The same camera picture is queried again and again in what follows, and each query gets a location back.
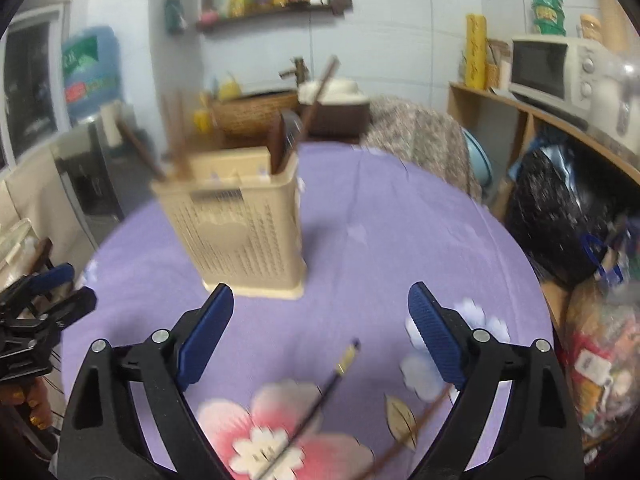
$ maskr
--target black plastic bag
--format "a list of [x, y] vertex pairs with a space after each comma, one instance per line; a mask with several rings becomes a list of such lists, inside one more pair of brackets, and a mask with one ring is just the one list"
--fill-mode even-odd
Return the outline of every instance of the black plastic bag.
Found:
[[[590, 277], [596, 266], [581, 237], [604, 240], [613, 220], [613, 204], [593, 153], [576, 152], [567, 143], [527, 153], [511, 194], [505, 226], [525, 253], [568, 286]], [[593, 248], [598, 261], [603, 248]]]

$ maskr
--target microwave knob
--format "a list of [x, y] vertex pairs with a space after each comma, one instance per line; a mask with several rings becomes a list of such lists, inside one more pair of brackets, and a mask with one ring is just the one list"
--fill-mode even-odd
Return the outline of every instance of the microwave knob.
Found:
[[582, 83], [582, 85], [580, 85], [580, 93], [582, 94], [582, 97], [585, 98], [589, 98], [591, 97], [591, 85], [589, 83]]
[[582, 62], [582, 69], [587, 74], [593, 74], [594, 70], [596, 70], [596, 66], [593, 64], [593, 59], [589, 57]]

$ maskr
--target metal bolt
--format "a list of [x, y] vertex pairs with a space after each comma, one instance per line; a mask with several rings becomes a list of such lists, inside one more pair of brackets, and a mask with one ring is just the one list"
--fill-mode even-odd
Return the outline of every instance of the metal bolt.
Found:
[[541, 352], [549, 352], [549, 350], [551, 350], [551, 345], [544, 339], [538, 339], [536, 341], [536, 348]]
[[96, 339], [91, 343], [91, 350], [95, 353], [102, 352], [105, 348], [107, 348], [107, 343], [104, 339]]
[[151, 341], [154, 343], [164, 343], [167, 339], [169, 339], [168, 330], [156, 330], [151, 335]]
[[486, 343], [491, 339], [491, 334], [489, 334], [486, 330], [474, 330], [474, 339], [479, 343]]

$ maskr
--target human hand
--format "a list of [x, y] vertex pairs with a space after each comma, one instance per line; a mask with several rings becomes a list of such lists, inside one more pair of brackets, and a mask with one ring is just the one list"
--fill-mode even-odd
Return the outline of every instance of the human hand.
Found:
[[53, 423], [53, 413], [49, 399], [47, 399], [47, 387], [41, 377], [37, 377], [25, 397], [22, 388], [16, 384], [0, 386], [0, 403], [7, 406], [18, 406], [27, 402], [31, 408], [30, 422], [39, 430], [46, 430]]

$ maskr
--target large blue bottle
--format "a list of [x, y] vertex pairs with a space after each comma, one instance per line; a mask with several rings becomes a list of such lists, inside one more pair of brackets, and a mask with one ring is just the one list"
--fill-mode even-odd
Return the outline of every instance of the large blue bottle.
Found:
[[66, 108], [72, 124], [122, 99], [120, 47], [111, 27], [91, 27], [62, 46]]

